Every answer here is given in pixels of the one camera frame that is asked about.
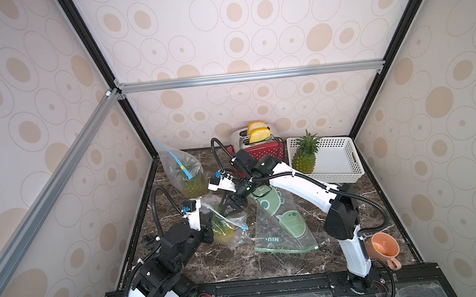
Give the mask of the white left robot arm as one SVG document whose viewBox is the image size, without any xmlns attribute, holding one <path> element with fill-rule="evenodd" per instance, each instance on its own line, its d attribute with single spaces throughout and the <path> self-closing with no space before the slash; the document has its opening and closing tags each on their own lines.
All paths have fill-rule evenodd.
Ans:
<svg viewBox="0 0 476 297">
<path fill-rule="evenodd" d="M 180 223 L 167 231 L 161 227 L 157 213 L 156 196 L 159 192 L 182 217 Z M 182 275 L 182 271 L 203 243 L 213 243 L 213 213 L 200 211 L 196 199 L 177 205 L 163 186 L 154 187 L 150 198 L 159 237 L 153 250 L 130 272 L 123 297 L 198 297 L 196 284 Z"/>
</svg>

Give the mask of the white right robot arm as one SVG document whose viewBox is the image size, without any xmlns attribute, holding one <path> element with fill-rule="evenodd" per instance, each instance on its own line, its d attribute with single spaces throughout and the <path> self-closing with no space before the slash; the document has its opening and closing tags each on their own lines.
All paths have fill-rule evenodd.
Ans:
<svg viewBox="0 0 476 297">
<path fill-rule="evenodd" d="M 327 234 L 338 240 L 347 262 L 348 281 L 353 292 L 363 295 L 372 288 L 374 282 L 380 280 L 364 242 L 368 234 L 382 230 L 389 224 L 387 212 L 377 202 L 314 179 L 269 154 L 256 159 L 240 150 L 228 156 L 230 164 L 243 177 L 235 182 L 221 167 L 209 180 L 210 190 L 226 192 L 222 210 L 230 207 L 237 213 L 242 212 L 248 205 L 248 197 L 265 184 L 291 192 L 327 214 L 323 227 Z M 379 211 L 383 223 L 376 227 L 361 228 L 357 201 Z"/>
</svg>

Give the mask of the pineapple from green bag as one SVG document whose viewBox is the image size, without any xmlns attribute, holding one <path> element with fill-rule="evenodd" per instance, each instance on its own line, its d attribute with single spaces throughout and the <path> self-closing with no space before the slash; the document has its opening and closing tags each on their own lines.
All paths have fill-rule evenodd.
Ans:
<svg viewBox="0 0 476 297">
<path fill-rule="evenodd" d="M 292 167 L 301 173 L 313 173 L 318 151 L 319 137 L 306 130 L 305 135 L 297 139 L 297 151 L 292 159 Z"/>
</svg>

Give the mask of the green printed zip-top bag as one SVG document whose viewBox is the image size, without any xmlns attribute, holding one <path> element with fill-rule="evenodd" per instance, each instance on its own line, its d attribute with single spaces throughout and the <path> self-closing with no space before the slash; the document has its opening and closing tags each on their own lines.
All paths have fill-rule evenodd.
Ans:
<svg viewBox="0 0 476 297">
<path fill-rule="evenodd" d="M 249 199 L 257 204 L 255 252 L 299 254 L 318 249 L 318 243 L 296 209 L 293 194 L 261 185 Z"/>
</svg>

